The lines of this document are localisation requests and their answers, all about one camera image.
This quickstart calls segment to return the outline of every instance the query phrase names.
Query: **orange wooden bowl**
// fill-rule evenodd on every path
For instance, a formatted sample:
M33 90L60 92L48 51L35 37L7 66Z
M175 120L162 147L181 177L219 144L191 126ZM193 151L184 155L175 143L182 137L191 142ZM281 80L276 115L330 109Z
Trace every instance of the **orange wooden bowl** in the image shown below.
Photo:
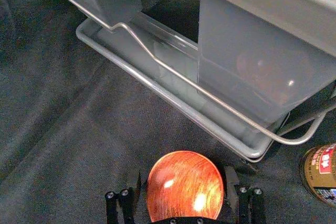
M217 167L201 154L178 151L161 157L147 185L151 220L199 216L216 219L223 205L224 185Z

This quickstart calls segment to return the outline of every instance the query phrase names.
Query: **metal wire handle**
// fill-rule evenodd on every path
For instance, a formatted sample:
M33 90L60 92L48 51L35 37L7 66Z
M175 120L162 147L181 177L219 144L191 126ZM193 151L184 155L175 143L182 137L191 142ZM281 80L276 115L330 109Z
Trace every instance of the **metal wire handle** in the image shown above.
M109 31L114 31L117 28L123 28L123 29L125 29L135 39L135 41L147 52L147 54L153 60L155 60L160 66L162 66L163 68L165 68L169 72L173 73L174 75L176 75L177 77L179 77L180 79L182 79L183 81L185 81L186 83L188 83L190 86L192 86L193 88L195 88L196 90L198 90L199 92L201 92L202 94L204 94L205 96L207 96L208 98L210 98L211 100L213 100L214 102L216 102L217 104L221 105L222 107L224 107L225 109L227 109L228 111L230 111L232 114L234 114L237 117L239 117L240 119L242 119L244 122L248 123L252 127L256 128L257 130L261 131L265 135L271 137L273 140L275 140L275 141L277 141L277 142L279 142L281 144L299 145L299 144L305 143L306 141L308 141L314 135L315 131L317 130L317 128L319 127L319 125L323 121L325 115L327 114L327 112L321 112L319 115L317 115L315 117L315 120L313 121L313 123L309 127L309 129L306 131L306 133L302 137L299 137L299 138L296 138L296 139L287 139L287 138L281 137L281 136L275 134L274 132L269 131L268 129L262 127L261 125L259 125L255 121L253 121L252 119L248 118L244 114L240 113L239 111L237 111L236 109L234 109L233 107L231 107L230 105L228 105L227 103L225 103L224 101L222 101L220 98L216 97L215 95L211 94L210 92L208 92L207 90L205 90L204 88L202 88L201 86L199 86L197 83L195 83L192 80L190 80L188 77L184 76L183 74L179 73L178 71L176 71L175 69L173 69L172 67L170 67L169 65L167 65L166 63L164 63L162 60L160 60L158 57L156 57L148 49L148 47L142 42L142 40L138 37L138 35L127 24L125 24L125 23L117 23L114 26L110 26L106 22L102 21L95 14L93 14L92 12L90 12L89 10L87 10L85 7L83 7L82 5L80 5L79 3L77 3L75 0L68 0L68 1L70 1L72 4L74 4L75 6L77 6L86 15L88 15L90 18L92 18L93 20L95 20L96 22L98 22L102 27L106 28Z

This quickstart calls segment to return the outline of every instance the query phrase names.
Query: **brown can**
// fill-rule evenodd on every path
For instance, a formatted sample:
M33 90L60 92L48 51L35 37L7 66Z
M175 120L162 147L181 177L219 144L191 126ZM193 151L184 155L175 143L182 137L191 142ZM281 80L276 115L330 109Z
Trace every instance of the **brown can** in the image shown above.
M336 143L309 150L301 161L300 176L308 191L336 207Z

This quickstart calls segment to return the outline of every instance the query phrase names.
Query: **screw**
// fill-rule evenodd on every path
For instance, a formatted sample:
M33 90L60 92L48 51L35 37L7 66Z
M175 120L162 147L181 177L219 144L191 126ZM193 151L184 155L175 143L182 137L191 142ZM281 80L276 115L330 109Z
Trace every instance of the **screw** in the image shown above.
M257 194L257 195L260 195L263 192L259 188L257 188L257 189L254 190L254 193Z
M126 195L128 195L128 190L125 189L124 191L122 191L122 192L121 192L121 195L122 195L122 196L126 196Z
M109 192L109 193L107 193L106 194L106 197L108 198L108 199L112 199L113 197L114 197L114 192Z
M245 187L241 187L241 188L239 189L239 191L241 191L243 194L247 192L247 190L246 190Z

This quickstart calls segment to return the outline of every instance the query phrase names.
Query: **wood grain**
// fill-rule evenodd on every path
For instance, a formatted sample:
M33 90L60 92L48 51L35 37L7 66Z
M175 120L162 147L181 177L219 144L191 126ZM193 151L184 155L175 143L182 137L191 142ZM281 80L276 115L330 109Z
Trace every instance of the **wood grain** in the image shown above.
M147 208L153 222L191 216L216 219L224 193L222 177L209 159L190 151L172 152L149 174Z

